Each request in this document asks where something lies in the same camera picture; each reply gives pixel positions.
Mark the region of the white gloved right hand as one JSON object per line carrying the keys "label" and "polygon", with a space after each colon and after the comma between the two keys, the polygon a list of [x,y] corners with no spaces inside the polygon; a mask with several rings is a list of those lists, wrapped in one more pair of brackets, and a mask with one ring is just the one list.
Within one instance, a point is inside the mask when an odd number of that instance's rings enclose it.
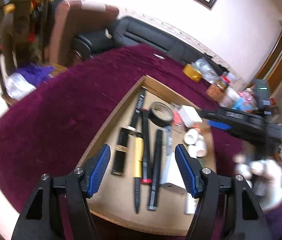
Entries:
{"label": "white gloved right hand", "polygon": [[242,175],[253,192],[259,196],[259,205],[264,212],[282,204],[282,168],[273,159],[238,163],[235,174]]}

